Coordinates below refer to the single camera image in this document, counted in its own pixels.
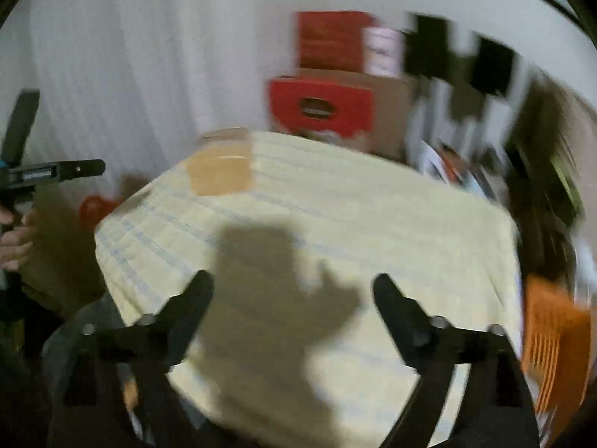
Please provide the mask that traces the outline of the person's left hand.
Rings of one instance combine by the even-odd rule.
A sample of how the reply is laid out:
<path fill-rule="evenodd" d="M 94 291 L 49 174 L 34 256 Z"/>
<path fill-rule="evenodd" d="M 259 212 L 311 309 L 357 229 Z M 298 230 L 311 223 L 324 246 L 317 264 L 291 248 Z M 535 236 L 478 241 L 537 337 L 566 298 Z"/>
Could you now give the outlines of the person's left hand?
<path fill-rule="evenodd" d="M 0 261 L 1 269 L 16 272 L 30 259 L 37 238 L 38 213 L 32 208 L 16 221 L 16 215 L 1 208 L 1 224 L 11 227 L 1 234 Z"/>

